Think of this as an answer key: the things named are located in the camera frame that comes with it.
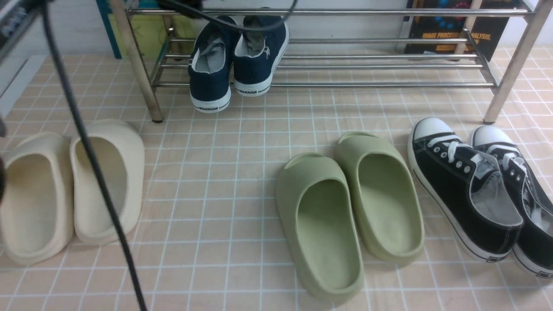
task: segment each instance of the slide sandal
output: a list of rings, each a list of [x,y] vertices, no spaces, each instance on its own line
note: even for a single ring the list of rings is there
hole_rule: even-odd
[[[338,164],[318,153],[292,158],[276,181],[276,206],[307,291],[335,303],[355,296],[363,286],[363,261]]]
[[[4,161],[4,251],[14,262],[32,265],[57,254],[73,236],[69,140],[40,133],[25,139]]]
[[[138,222],[142,207],[144,143],[130,125],[100,120],[87,126],[103,176],[125,234]],[[71,141],[75,180],[75,231],[82,242],[100,245],[117,240],[100,187],[80,137]]]
[[[349,132],[338,141],[336,162],[352,195],[361,238],[376,258],[414,260],[424,245],[422,213],[409,169],[382,138]]]

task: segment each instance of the white rubber sole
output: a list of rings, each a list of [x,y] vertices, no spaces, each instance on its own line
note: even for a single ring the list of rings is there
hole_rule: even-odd
[[[515,244],[513,247],[513,253],[515,255],[515,260],[521,269],[527,273],[532,274],[535,277],[539,278],[553,278],[553,270],[542,268],[536,265],[532,260],[530,260],[524,252],[520,249],[518,244]]]
[[[192,94],[190,94],[190,99],[196,110],[203,113],[216,113],[219,111],[225,110],[228,107],[228,104],[231,102],[231,87],[228,87],[227,93],[218,100],[213,101],[201,101],[195,99]]]
[[[280,63],[282,56],[284,56],[284,52],[286,52],[288,42],[290,41],[290,29],[288,29],[288,24],[284,23],[284,27],[286,28],[286,38],[284,39],[284,43],[278,51],[278,55],[276,56],[275,62],[273,63],[273,68],[271,69],[271,74],[267,79],[256,84],[244,84],[235,80],[234,88],[240,95],[246,97],[261,96],[267,93],[271,88],[271,83],[273,82],[273,74],[275,73],[275,70]]]
[[[461,247],[465,250],[465,252],[478,261],[486,261],[486,262],[498,262],[509,254],[509,252],[506,252],[504,254],[494,254],[490,253],[488,251],[485,251],[478,247],[474,242],[471,241],[471,239],[467,236],[465,231],[463,231],[463,228],[457,222],[457,219],[453,216],[453,214],[449,211],[449,208],[447,208],[447,205],[440,199],[440,196],[436,191],[434,191],[432,185],[428,182],[428,180],[424,177],[424,174],[420,170],[416,159],[415,159],[415,153],[413,151],[413,136],[415,134],[416,125],[411,130],[411,133],[409,134],[409,140],[407,144],[407,154],[409,157],[409,165],[411,166],[411,169],[415,173],[415,176],[420,181],[420,183],[423,185],[423,187],[426,189],[426,191],[434,198],[434,200],[438,203],[440,206],[440,210],[442,214],[445,216],[445,218],[450,222],[451,226],[453,227],[453,230],[455,231],[455,238],[461,245]]]

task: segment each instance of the wire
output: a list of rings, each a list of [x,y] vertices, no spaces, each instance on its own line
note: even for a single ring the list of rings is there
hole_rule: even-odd
[[[191,7],[187,4],[180,3],[176,0],[158,0],[158,3],[163,4],[164,6],[171,7],[174,11],[176,11],[179,14],[182,15],[191,15],[191,16],[198,16],[204,19],[207,19],[210,22],[214,22],[217,25],[225,28],[229,28],[238,32],[269,32],[271,30],[274,30],[276,28],[279,28],[284,22],[286,22],[290,16],[294,14],[294,11],[296,10],[296,6],[298,5],[298,0],[293,0],[292,5],[288,9],[288,12],[282,16],[282,19],[278,22],[264,27],[243,27],[243,26],[237,26],[235,24],[229,23],[225,20],[218,19],[216,17],[213,17],[202,10],[198,10],[194,7]]]
[[[79,133],[79,136],[81,137],[82,145],[85,149],[86,155],[88,156],[90,165],[92,166],[92,170],[94,172],[94,175],[96,176],[96,180],[98,181],[100,192],[102,193],[103,199],[106,202],[107,210],[109,212],[111,221],[113,222],[113,226],[115,227],[117,236],[119,237],[119,240],[121,242],[121,248],[123,248],[123,253],[125,255],[125,259],[127,260],[127,265],[129,266],[129,274],[131,275],[131,280],[133,282],[134,292],[137,297],[138,306],[141,311],[147,311],[146,303],[144,302],[144,295],[142,294],[140,283],[138,281],[137,271],[136,271],[136,268],[134,267],[131,250],[129,249],[129,244],[127,243],[127,239],[125,238],[125,233],[123,232],[123,228],[121,227],[121,223],[119,222],[119,217],[113,206],[113,201],[111,200],[111,197],[109,195],[106,181],[104,180],[104,177],[102,175],[102,170],[100,169],[100,165],[98,164],[98,159],[96,158],[96,153],[92,148],[90,138],[86,133],[85,125],[83,124],[81,115],[79,114],[79,109],[77,108],[77,104],[75,102],[75,96],[73,94],[73,91],[71,90],[69,80],[67,79],[67,73],[64,69],[64,65],[61,60],[60,52],[54,40],[54,35],[52,33],[52,28],[50,23],[50,14],[48,11],[48,2],[46,1],[42,6],[42,15],[43,15],[44,34],[46,35],[46,41],[48,42],[48,46],[52,54],[52,59],[56,67],[56,71],[60,76],[61,87],[64,90],[65,97],[67,97],[67,105],[69,106],[69,110],[73,115],[73,121],[75,122],[77,131]]]

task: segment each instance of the metal shoe rack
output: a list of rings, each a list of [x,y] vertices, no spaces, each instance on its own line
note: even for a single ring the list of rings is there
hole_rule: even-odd
[[[189,84],[179,81],[161,81],[161,74],[165,69],[186,69],[187,62],[178,63],[176,59],[187,59],[190,56],[180,52],[182,43],[194,42],[194,38],[177,38],[172,25],[171,15],[177,13],[161,9],[141,9],[140,0],[109,0],[117,27],[121,32],[124,45],[137,77],[137,83],[144,95],[152,121],[160,123],[163,115],[155,97],[159,87],[188,87]],[[362,65],[293,65],[279,66],[283,70],[479,70],[485,82],[302,82],[302,83],[273,83],[272,87],[307,87],[307,88],[363,88],[363,87],[438,87],[438,88],[484,88],[491,89],[494,97],[490,103],[484,123],[494,123],[507,100],[513,85],[526,61],[530,51],[540,34],[545,21],[553,7],[553,0],[538,0],[534,6],[528,0],[519,0],[513,9],[480,9],[482,0],[473,0],[470,9],[298,9],[295,16],[366,16],[399,15],[399,16],[443,16],[467,17],[465,27],[460,38],[453,39],[291,39],[290,44],[457,44],[454,54],[435,55],[314,55],[292,56],[285,55],[284,59],[304,60],[344,60],[355,59],[371,60],[422,60],[424,63],[406,64],[362,64]],[[282,9],[225,9],[206,10],[213,15],[284,15]],[[168,32],[167,40],[159,53],[152,72],[148,73],[144,59],[140,53],[136,37],[131,27],[134,15],[162,15],[165,29]],[[517,45],[507,69],[502,77],[494,74],[490,63],[479,51],[471,36],[471,29],[476,17],[522,17],[526,21],[524,34]],[[474,54],[463,54],[467,45],[474,46]],[[435,60],[469,60],[470,64],[443,64]]]

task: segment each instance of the sneaker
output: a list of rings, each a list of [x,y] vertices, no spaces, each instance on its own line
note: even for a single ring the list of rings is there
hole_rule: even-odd
[[[246,16],[244,26],[264,27],[280,16]],[[264,33],[243,33],[234,49],[234,87],[242,96],[260,96],[271,87],[273,73],[286,51],[290,31],[286,23]]]
[[[513,141],[493,126],[478,127],[472,145],[499,162],[505,187],[524,218],[524,227],[513,248],[519,263],[533,275],[553,277],[553,204]]]
[[[218,18],[234,23],[228,16]],[[190,98],[196,110],[219,112],[231,101],[229,75],[232,51],[239,33],[209,23],[194,43],[194,52],[188,63]]]
[[[524,221],[503,185],[496,159],[462,143],[437,118],[422,119],[413,127],[408,155],[416,177],[467,253],[487,262],[504,259]]]

